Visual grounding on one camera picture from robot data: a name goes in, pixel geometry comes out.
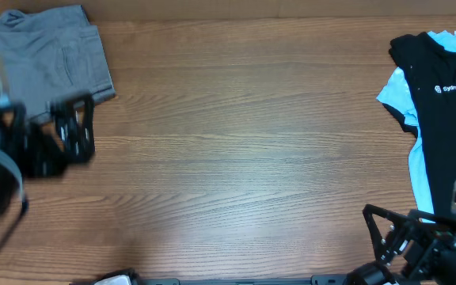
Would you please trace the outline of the grey shorts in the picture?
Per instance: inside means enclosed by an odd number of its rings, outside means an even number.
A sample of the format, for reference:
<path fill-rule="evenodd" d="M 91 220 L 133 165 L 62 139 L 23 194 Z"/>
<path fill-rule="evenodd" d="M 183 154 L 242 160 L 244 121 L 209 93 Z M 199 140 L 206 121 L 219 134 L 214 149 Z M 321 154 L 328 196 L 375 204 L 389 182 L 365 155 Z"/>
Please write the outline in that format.
<path fill-rule="evenodd" d="M 101 103 L 115 96 L 101 37 L 80 5 L 0 16 L 0 56 L 9 98 L 28 120 L 50 121 L 49 104 L 89 93 Z"/>

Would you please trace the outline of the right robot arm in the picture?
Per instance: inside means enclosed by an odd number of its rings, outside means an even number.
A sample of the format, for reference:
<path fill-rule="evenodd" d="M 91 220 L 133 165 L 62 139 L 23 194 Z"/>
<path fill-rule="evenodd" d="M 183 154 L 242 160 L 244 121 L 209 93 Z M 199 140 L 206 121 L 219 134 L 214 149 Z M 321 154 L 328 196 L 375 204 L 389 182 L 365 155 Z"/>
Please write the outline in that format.
<path fill-rule="evenodd" d="M 346 284 L 403 284 L 433 280 L 456 285 L 456 214 L 401 215 L 367 204 L 363 217 L 375 260 L 347 274 Z"/>

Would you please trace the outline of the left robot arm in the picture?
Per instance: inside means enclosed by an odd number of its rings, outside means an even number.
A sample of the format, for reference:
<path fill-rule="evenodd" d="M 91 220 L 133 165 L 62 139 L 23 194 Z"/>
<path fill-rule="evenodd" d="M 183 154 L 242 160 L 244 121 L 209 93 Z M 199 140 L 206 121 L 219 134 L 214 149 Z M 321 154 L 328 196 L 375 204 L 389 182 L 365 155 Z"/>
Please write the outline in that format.
<path fill-rule="evenodd" d="M 21 201 L 17 219 L 26 215 L 26 178 L 59 177 L 69 165 L 85 164 L 95 153 L 91 95 L 54 103 L 50 111 L 55 135 L 43 132 L 37 123 L 26 122 L 21 103 L 0 108 L 0 215 L 13 195 Z"/>

